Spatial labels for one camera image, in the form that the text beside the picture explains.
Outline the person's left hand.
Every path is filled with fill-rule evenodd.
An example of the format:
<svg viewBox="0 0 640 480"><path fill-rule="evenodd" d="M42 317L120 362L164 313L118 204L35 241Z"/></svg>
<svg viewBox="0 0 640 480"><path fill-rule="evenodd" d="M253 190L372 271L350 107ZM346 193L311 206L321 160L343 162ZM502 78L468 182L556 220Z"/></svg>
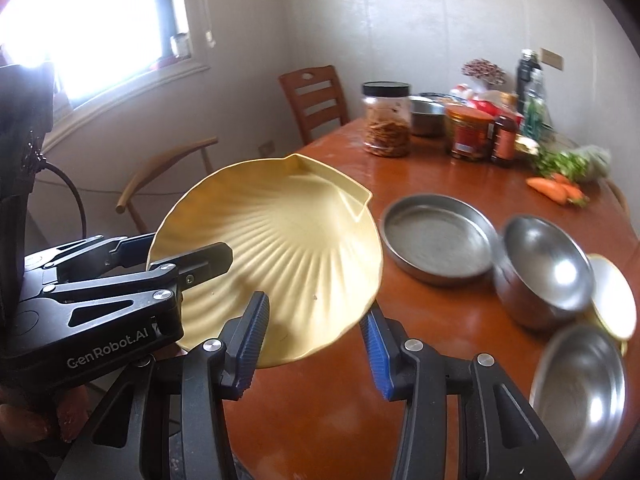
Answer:
<svg viewBox="0 0 640 480"><path fill-rule="evenodd" d="M89 395L85 386L62 394L55 415L46 415L42 408L29 408L16 393L1 388L1 435L10 445L19 446L46 440L54 429L53 419L64 442L78 437L89 418Z"/></svg>

